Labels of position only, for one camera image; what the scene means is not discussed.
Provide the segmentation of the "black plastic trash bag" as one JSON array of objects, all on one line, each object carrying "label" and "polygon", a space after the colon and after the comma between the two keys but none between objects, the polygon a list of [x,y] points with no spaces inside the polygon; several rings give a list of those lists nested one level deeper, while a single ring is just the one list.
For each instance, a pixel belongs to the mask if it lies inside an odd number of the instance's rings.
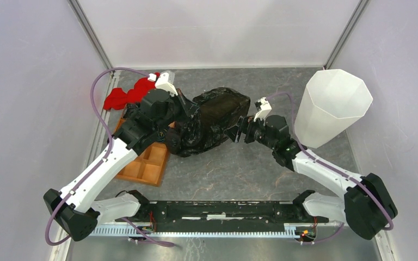
[{"label": "black plastic trash bag", "polygon": [[229,138],[225,131],[247,116],[251,99],[234,89],[218,87],[192,99],[199,106],[191,120],[175,121],[164,143],[171,154],[185,158],[207,152]]}]

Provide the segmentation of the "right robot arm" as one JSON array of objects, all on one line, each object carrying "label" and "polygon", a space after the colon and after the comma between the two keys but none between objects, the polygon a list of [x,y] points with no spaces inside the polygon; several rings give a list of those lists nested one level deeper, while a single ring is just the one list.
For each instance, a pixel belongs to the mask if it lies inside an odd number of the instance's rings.
[{"label": "right robot arm", "polygon": [[398,215],[382,179],[369,173],[363,176],[332,164],[295,140],[283,116],[264,120],[240,117],[224,132],[232,141],[241,137],[246,144],[258,142],[272,151],[275,161],[291,171],[305,175],[334,193],[321,195],[307,190],[296,198],[293,216],[306,222],[313,216],[348,225],[363,239],[373,239],[381,230],[392,230]]}]

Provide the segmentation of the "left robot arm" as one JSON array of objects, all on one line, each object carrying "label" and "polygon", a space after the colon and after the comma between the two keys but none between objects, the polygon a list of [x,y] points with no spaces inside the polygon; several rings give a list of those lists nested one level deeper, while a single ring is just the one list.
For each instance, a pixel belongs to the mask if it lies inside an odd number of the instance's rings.
[{"label": "left robot arm", "polygon": [[181,91],[171,94],[152,89],[120,128],[108,137],[108,146],[77,178],[60,190],[49,189],[43,196],[53,221],[80,241],[98,225],[132,217],[144,221],[149,206],[134,195],[98,201],[96,198],[106,185],[130,162],[138,158],[150,145],[158,141],[159,133],[175,121],[193,120],[199,106]]}]

